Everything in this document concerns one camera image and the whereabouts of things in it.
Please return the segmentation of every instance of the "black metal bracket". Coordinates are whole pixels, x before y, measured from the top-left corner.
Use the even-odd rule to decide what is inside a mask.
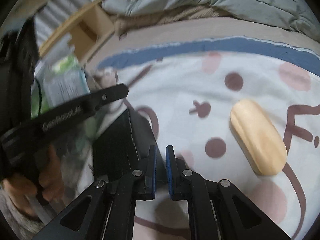
[[[48,205],[38,181],[35,152],[93,116],[102,106],[125,98],[128,92],[124,84],[105,88],[73,99],[7,131],[0,137],[0,167],[4,167],[1,171],[3,177],[20,172],[37,186],[39,203],[42,206]]]
[[[132,239],[136,201],[155,197],[157,151],[151,145],[148,158],[120,180],[91,184],[33,240]]]
[[[229,180],[217,183],[188,170],[172,146],[166,165],[171,199],[188,201],[192,240],[290,240]]]

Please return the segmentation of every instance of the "blue stripe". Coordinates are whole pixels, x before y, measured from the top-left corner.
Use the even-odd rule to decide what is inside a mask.
[[[166,162],[166,166],[167,166],[169,195],[170,195],[170,197],[172,197],[172,194],[173,194],[173,190],[172,190],[172,172],[171,172],[171,165],[170,165],[170,157],[169,157],[168,147],[166,148],[166,152],[165,152],[165,162]]]
[[[99,63],[98,68],[112,66],[117,69],[122,69],[131,65],[143,64],[158,58],[174,56],[182,53],[211,50],[246,52],[279,58],[320,76],[320,60],[316,55],[280,44],[273,44],[242,37],[233,37],[223,40],[217,39],[184,42],[178,45],[171,44],[165,47],[150,47],[134,52],[123,52],[121,54],[105,58]]]

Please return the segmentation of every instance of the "blue gripper pad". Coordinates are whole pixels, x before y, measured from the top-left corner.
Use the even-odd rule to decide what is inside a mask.
[[[156,167],[157,167],[157,151],[158,147],[155,147],[155,157],[154,157],[154,163],[153,163],[153,175],[152,175],[152,197],[156,197]]]
[[[168,189],[170,198],[172,198],[173,189],[172,189],[172,172],[171,172],[171,165],[170,165],[170,158],[169,158],[169,149],[166,148],[165,151],[165,162],[167,165],[167,179],[168,179]]]

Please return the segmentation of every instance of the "cartoon print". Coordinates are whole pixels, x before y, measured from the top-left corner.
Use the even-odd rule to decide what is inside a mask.
[[[216,73],[218,71],[220,62],[222,60],[222,56],[221,53],[218,52],[210,52],[208,54],[209,55],[207,57],[204,57],[202,61],[201,71],[203,71],[205,74],[212,75],[213,73]],[[134,78],[131,79],[131,81],[128,82],[128,87],[132,87],[142,78],[144,78],[152,69],[152,67],[153,65],[148,65],[144,67]],[[311,82],[311,79],[308,71],[301,71],[301,69],[297,66],[293,67],[292,69],[290,67],[290,63],[283,63],[279,66],[278,74],[280,79],[284,83],[286,83],[290,88],[293,88],[297,91],[308,91],[311,87],[311,83],[309,83],[309,81]],[[241,91],[241,89],[244,86],[244,78],[238,70],[226,73],[224,77],[224,85],[226,86],[226,88],[234,92]],[[129,103],[127,99],[125,99],[123,103],[127,107],[133,108],[133,106],[131,105],[131,103]],[[188,111],[190,117],[196,114],[195,116],[198,117],[200,120],[205,120],[207,117],[210,116],[212,111],[212,106],[210,102],[200,99],[193,100],[192,103],[194,107],[191,107]],[[150,120],[153,133],[155,137],[158,138],[159,120],[155,111],[150,106],[143,106],[139,104],[135,107],[135,109]],[[313,135],[309,131],[295,125],[295,115],[299,114],[319,115],[320,105],[316,107],[305,105],[292,105],[288,107],[287,124],[285,127],[283,139],[287,148],[287,153],[289,153],[293,135],[302,138],[303,140],[306,140],[308,142],[313,142],[315,148],[319,146],[319,136],[315,136],[313,138]],[[223,137],[219,136],[208,138],[207,142],[204,144],[204,152],[211,159],[219,159],[223,157],[227,152],[227,148],[228,145],[225,143],[225,140],[223,139]],[[195,164],[195,157],[190,149],[179,151],[177,153],[177,158],[185,160],[187,166],[190,169],[193,169],[193,166]],[[286,163],[283,172],[289,179],[289,182],[291,183],[300,204],[300,221],[297,226],[297,229],[292,235],[292,239],[295,239],[301,231],[303,221],[305,218],[307,205],[306,197],[297,176],[295,175],[288,163]],[[270,200],[270,198],[274,197],[274,195],[271,195],[270,197],[270,192],[273,192],[276,195],[276,199],[274,199],[276,203],[272,203],[272,200]],[[262,209],[274,222],[280,223],[284,220],[284,217],[287,213],[287,198],[282,189],[279,186],[277,186],[273,181],[269,179],[261,180],[261,182],[258,183],[255,186],[255,188],[248,194],[248,197],[257,206],[259,206],[260,209]],[[190,232],[188,228],[170,228],[160,225],[158,223],[151,222],[139,216],[135,217],[135,223],[147,228],[155,229],[163,234],[180,236],[184,239],[190,239]]]
[[[196,108],[189,110],[189,114],[197,113],[200,118],[205,118],[210,114],[211,105],[209,102],[199,103],[197,100],[193,101],[193,104]]]

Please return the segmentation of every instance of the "wooden furniture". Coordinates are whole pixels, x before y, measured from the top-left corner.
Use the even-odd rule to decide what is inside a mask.
[[[83,6],[60,25],[39,48],[44,57],[52,46],[65,34],[72,36],[70,45],[75,46],[75,55],[81,64],[90,60],[95,51],[114,33],[109,16],[101,8],[103,0],[95,0]]]

